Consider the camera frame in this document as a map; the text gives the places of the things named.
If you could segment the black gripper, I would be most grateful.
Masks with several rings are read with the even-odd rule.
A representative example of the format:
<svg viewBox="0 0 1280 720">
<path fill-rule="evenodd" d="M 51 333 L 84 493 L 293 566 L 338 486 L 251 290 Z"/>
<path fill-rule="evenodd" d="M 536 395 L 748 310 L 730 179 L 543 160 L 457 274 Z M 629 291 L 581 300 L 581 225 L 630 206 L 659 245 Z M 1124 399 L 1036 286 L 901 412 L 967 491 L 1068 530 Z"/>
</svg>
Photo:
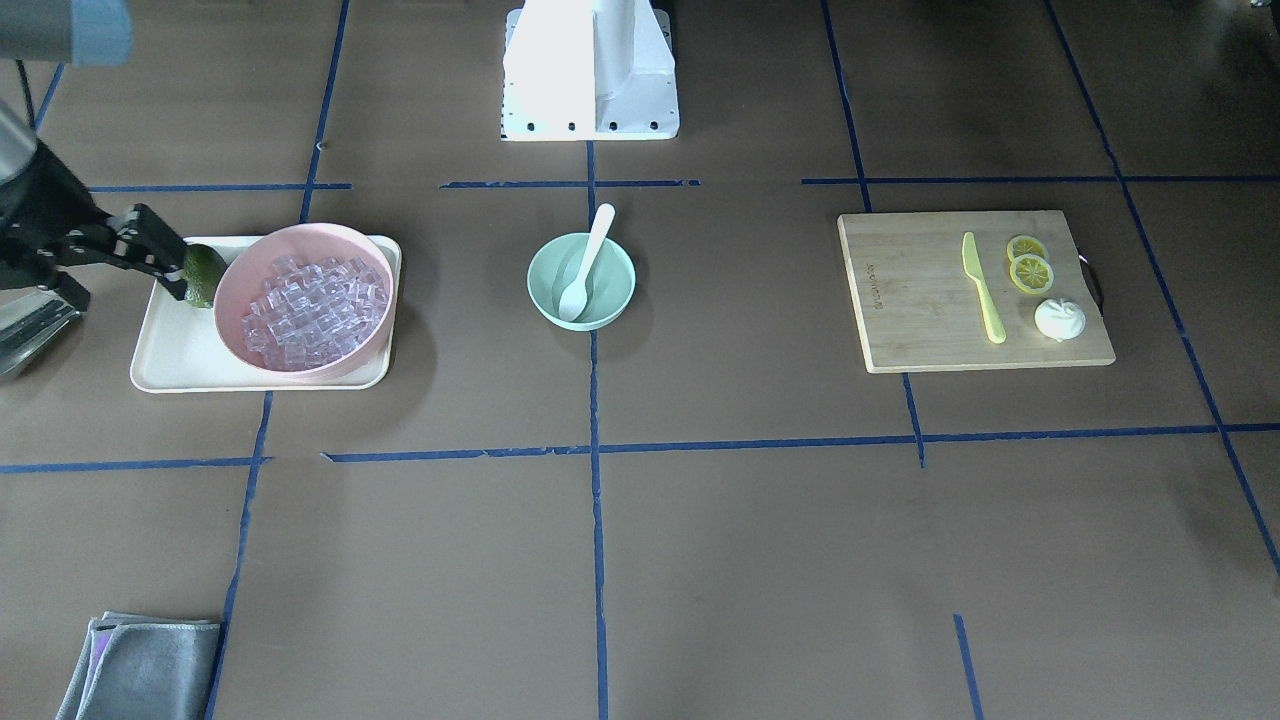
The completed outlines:
<svg viewBox="0 0 1280 720">
<path fill-rule="evenodd" d="M 189 245 L 146 204 L 109 217 L 38 140 L 3 141 L 1 290 L 52 292 L 78 313 L 90 292 L 64 266 L 110 263 L 114 254 L 186 301 Z"/>
</svg>

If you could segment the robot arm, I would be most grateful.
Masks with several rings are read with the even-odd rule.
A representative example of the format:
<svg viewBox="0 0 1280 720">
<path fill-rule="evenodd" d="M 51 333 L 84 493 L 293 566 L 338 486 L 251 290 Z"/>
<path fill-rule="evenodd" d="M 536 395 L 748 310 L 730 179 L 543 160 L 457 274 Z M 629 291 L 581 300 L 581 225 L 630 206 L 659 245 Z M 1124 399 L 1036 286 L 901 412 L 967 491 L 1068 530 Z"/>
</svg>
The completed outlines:
<svg viewBox="0 0 1280 720">
<path fill-rule="evenodd" d="M 125 1 L 5 1 L 3 58 L 119 67 L 133 47 Z M 152 277 L 183 300 L 188 246 L 151 208 L 113 215 L 36 135 L 3 108 L 3 288 L 37 288 L 86 311 L 90 292 L 68 266 L 108 264 Z"/>
</svg>

